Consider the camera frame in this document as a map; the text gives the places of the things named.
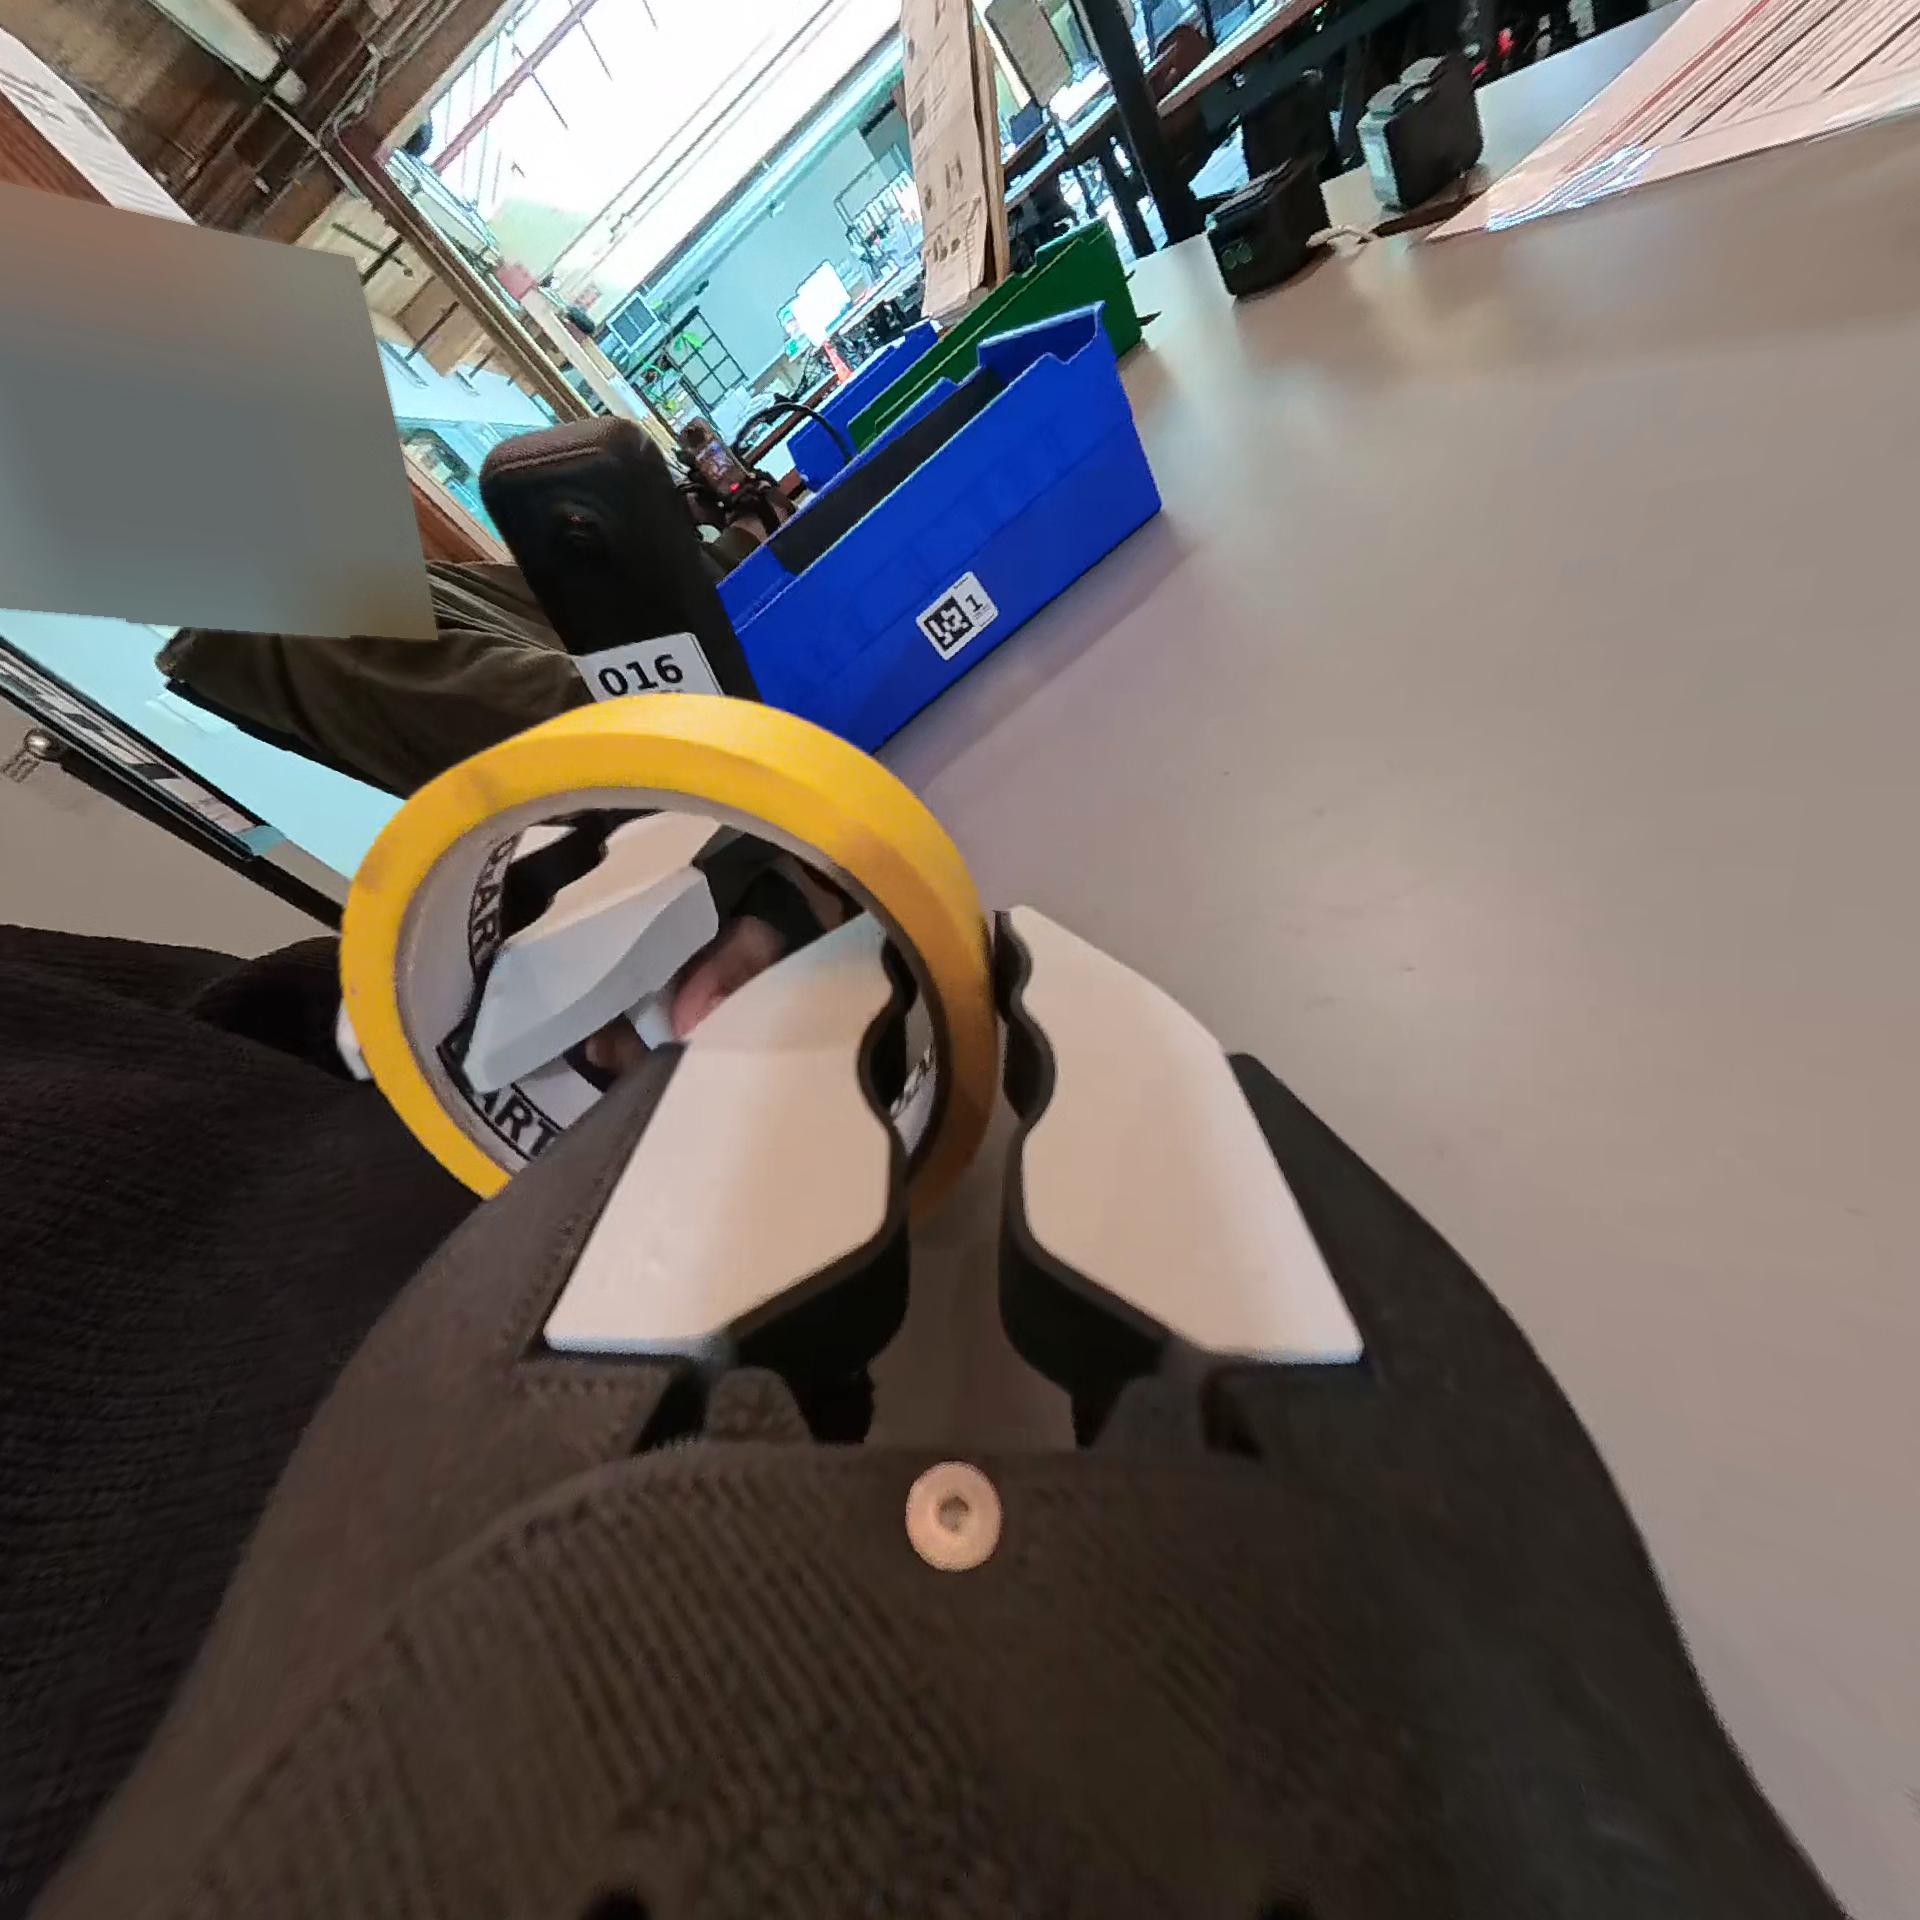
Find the blue storage bin with tag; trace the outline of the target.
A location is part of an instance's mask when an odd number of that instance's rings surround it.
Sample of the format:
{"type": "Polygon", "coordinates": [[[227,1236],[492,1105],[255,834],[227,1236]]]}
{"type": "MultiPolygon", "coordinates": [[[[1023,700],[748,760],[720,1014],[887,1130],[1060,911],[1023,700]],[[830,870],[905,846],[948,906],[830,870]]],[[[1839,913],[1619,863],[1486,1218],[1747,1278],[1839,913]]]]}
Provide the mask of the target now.
{"type": "Polygon", "coordinates": [[[758,696],[875,751],[1159,512],[1083,303],[977,343],[720,593],[758,696]]]}

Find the yellow masking tape roll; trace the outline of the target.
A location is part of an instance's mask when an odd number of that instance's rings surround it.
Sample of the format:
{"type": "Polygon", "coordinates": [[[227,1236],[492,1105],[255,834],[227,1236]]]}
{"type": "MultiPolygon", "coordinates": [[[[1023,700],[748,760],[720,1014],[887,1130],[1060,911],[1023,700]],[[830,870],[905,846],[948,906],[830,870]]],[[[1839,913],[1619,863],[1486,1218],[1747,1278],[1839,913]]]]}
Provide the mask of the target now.
{"type": "Polygon", "coordinates": [[[875,756],[796,712],[708,694],[595,704],[521,732],[420,785],[359,861],[343,911],[343,1007],[374,1087],[456,1184],[492,1198],[509,1180],[456,1117],[399,1007],[401,936],[427,884],[468,841],[480,850],[564,801],[662,798],[796,844],[887,928],[927,1006],[932,1116],[907,1168],[907,1213],[927,1225],[991,1124],[1001,1061],[991,933],[947,828],[875,756]]]}

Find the cardboard sign board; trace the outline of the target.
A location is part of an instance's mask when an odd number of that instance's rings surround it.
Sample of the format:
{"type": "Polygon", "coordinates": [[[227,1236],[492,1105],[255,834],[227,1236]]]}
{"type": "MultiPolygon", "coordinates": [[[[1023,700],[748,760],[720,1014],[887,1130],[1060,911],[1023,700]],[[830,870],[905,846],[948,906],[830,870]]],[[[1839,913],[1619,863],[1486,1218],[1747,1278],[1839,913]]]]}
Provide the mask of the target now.
{"type": "Polygon", "coordinates": [[[972,2],[903,2],[901,45],[920,313],[948,327],[1009,272],[991,40],[972,2]]]}

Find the black battery charger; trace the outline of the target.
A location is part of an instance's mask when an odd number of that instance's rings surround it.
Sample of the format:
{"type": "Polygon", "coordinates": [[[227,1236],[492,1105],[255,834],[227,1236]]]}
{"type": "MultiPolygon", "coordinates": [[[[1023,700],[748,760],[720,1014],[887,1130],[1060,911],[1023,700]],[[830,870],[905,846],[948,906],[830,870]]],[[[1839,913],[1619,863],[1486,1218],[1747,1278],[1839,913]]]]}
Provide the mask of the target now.
{"type": "Polygon", "coordinates": [[[1317,157],[1288,157],[1229,192],[1207,212],[1207,245],[1231,300],[1288,281],[1329,233],[1317,157]]]}
{"type": "Polygon", "coordinates": [[[1357,121],[1360,156],[1384,210],[1409,210],[1480,161],[1471,64],[1460,52],[1408,64],[1357,121]]]}

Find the black pole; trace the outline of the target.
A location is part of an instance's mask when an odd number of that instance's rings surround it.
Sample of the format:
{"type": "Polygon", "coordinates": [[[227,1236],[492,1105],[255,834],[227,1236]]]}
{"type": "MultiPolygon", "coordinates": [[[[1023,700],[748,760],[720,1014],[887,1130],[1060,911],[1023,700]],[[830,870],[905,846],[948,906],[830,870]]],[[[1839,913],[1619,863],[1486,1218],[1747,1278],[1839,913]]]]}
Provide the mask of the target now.
{"type": "Polygon", "coordinates": [[[1159,103],[1144,79],[1136,37],[1120,2],[1072,2],[1072,12],[1109,78],[1123,141],[1136,161],[1142,192],[1159,212],[1165,240],[1182,245],[1204,234],[1204,214],[1182,165],[1172,157],[1159,103]]]}

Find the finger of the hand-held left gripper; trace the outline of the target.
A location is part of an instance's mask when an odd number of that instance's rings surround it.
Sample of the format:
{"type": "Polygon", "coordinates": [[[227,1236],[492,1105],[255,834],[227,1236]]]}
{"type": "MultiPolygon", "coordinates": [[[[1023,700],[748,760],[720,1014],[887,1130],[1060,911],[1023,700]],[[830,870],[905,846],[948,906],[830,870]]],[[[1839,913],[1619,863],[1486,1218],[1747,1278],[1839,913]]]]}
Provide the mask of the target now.
{"type": "Polygon", "coordinates": [[[677,980],[720,930],[697,857],[723,824],[689,810],[612,829],[603,857],[495,950],[468,1025],[468,1086],[502,1089],[615,1018],[639,1042],[677,1037],[677,980]]]}

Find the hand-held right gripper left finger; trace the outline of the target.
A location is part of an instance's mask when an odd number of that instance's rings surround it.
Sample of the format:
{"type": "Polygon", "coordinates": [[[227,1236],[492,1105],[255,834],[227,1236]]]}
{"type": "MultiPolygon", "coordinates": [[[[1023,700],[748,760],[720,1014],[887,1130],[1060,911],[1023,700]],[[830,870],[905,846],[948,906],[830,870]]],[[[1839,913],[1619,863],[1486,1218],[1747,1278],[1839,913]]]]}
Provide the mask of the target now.
{"type": "Polygon", "coordinates": [[[553,1353],[745,1353],[883,1257],[905,1150],[873,1086],[897,1014],[875,919],[727,998],[683,1046],[543,1320],[553,1353]]]}

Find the printed paper sheet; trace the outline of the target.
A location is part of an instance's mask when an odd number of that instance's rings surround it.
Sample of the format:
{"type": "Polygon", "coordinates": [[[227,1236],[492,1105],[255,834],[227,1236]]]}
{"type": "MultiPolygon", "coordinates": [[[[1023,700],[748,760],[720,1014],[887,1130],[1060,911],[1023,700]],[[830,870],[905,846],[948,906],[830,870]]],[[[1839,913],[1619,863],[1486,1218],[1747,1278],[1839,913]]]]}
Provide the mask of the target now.
{"type": "Polygon", "coordinates": [[[1502,233],[1915,109],[1915,2],[1699,2],[1433,234],[1502,233]]]}

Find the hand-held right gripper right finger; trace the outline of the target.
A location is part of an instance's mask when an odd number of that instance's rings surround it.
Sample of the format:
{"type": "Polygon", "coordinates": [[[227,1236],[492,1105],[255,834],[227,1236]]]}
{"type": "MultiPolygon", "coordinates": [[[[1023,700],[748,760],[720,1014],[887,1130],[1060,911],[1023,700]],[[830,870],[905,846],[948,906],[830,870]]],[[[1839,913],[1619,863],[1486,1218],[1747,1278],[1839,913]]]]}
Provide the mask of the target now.
{"type": "Polygon", "coordinates": [[[1029,905],[998,913],[1001,1322],[1038,1369],[1361,1356],[1227,1050],[1159,985],[1029,905]]]}

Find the person's left hand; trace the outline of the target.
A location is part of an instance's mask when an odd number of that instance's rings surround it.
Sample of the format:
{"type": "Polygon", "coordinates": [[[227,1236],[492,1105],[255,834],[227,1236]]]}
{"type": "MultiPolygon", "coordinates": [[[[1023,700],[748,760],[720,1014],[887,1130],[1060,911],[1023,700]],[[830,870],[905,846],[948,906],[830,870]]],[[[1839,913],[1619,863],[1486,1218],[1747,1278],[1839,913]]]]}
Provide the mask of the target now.
{"type": "Polygon", "coordinates": [[[847,924],[856,905],[837,881],[775,855],[735,896],[708,944],[669,978],[655,1013],[620,1014],[566,1054],[596,1087],[636,1072],[662,1044],[683,1042],[758,974],[847,924]]]}

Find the green storage bin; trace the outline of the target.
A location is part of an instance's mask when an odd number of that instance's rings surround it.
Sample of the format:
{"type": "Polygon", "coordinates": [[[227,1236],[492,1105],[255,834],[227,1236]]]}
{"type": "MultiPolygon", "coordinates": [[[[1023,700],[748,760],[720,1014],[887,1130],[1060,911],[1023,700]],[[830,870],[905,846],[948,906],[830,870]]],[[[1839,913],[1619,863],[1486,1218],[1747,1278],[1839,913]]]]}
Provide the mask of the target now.
{"type": "Polygon", "coordinates": [[[937,383],[967,380],[975,366],[975,349],[990,338],[1093,303],[1101,309],[1118,357],[1140,345],[1144,324],[1112,228],[1107,224],[1083,224],[1045,242],[1023,272],[984,295],[958,322],[939,327],[939,343],[855,420],[855,450],[875,442],[937,383]]]}

